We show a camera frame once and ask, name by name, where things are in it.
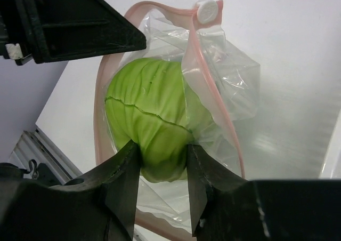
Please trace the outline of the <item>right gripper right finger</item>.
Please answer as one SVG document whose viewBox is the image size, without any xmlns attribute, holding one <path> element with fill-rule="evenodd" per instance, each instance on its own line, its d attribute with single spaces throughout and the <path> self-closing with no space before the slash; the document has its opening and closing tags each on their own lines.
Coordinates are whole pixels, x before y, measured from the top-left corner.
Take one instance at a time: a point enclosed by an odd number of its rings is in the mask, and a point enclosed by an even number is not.
<svg viewBox="0 0 341 241">
<path fill-rule="evenodd" d="M 189 145 L 187 175 L 197 240 L 340 240 L 340 181 L 245 180 Z"/>
</svg>

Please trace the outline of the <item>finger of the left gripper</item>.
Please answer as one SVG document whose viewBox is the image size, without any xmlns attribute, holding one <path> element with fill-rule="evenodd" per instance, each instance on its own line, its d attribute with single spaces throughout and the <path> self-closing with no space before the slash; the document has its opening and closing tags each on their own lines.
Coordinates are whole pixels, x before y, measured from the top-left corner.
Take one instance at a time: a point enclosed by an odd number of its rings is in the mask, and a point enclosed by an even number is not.
<svg viewBox="0 0 341 241">
<path fill-rule="evenodd" d="M 1 56 L 18 65 L 145 48 L 145 35 L 105 0 L 1 0 Z"/>
</svg>

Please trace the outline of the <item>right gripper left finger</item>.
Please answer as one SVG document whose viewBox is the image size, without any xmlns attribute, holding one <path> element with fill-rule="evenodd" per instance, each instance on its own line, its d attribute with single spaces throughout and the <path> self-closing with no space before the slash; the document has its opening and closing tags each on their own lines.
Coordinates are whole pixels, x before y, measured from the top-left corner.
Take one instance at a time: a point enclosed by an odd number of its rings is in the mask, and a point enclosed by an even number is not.
<svg viewBox="0 0 341 241">
<path fill-rule="evenodd" d="M 1 240 L 132 240 L 140 150 L 123 149 L 64 185 L 1 179 Z"/>
</svg>

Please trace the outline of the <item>green fake cabbage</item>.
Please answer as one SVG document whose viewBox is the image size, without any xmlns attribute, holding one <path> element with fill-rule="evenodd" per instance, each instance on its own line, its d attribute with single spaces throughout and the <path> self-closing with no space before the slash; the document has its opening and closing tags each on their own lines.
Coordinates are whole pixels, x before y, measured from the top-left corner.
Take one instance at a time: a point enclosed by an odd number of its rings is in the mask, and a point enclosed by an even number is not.
<svg viewBox="0 0 341 241">
<path fill-rule="evenodd" d="M 181 63 L 136 59 L 117 72 L 105 96 L 117 149 L 139 145 L 142 176 L 152 183 L 186 178 L 186 152 L 213 119 L 198 96 L 184 88 Z"/>
</svg>

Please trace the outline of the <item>clear zip top bag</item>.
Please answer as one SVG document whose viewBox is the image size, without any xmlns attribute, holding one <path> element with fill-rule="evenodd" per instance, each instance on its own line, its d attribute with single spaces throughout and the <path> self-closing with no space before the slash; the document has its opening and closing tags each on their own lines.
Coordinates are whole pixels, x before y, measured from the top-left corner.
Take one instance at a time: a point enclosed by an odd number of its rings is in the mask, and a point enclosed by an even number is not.
<svg viewBox="0 0 341 241">
<path fill-rule="evenodd" d="M 191 9 L 144 1 L 126 12 L 125 18 L 145 35 L 146 48 L 129 55 L 105 55 L 101 60 L 93 114 L 97 166 L 121 150 L 114 143 L 105 110 L 109 84 L 126 64 L 155 58 L 181 63 L 184 88 L 198 96 L 213 119 L 213 124 L 202 127 L 188 146 L 202 147 L 225 168 L 245 179 L 233 121 L 256 114 L 260 66 L 225 39 L 222 10 L 221 0 L 201 0 Z M 197 240 L 192 234 L 187 169 L 184 180 L 152 183 L 142 176 L 141 165 L 140 151 L 134 225 L 170 240 Z"/>
</svg>

